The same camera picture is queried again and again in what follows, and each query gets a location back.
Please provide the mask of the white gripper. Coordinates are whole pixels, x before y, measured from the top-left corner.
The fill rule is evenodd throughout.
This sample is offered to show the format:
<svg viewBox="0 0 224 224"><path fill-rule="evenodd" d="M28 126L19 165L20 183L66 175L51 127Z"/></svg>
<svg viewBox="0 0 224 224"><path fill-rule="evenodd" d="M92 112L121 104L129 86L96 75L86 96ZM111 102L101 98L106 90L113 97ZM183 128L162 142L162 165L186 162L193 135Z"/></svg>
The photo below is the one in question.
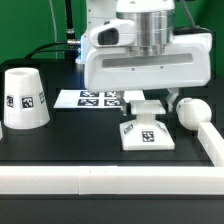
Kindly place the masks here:
<svg viewBox="0 0 224 224"><path fill-rule="evenodd" d="M131 20L113 19L89 32L90 50L84 70L85 88L91 92L118 91L124 116L128 106L123 91L168 89L168 111L182 87L204 86L211 78L209 52L212 35L177 35L154 56L131 52L137 26Z"/></svg>

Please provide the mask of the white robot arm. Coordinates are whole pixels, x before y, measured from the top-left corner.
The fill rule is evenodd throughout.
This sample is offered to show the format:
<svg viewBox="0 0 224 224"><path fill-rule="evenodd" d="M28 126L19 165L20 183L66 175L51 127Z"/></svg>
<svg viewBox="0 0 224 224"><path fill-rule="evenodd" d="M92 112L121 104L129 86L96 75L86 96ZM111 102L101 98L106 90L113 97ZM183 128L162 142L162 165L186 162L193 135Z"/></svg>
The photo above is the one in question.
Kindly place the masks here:
<svg viewBox="0 0 224 224"><path fill-rule="evenodd" d="M93 93L166 89L172 104L183 87L211 77L212 35L174 33L174 0L86 0L81 38L84 85Z"/></svg>

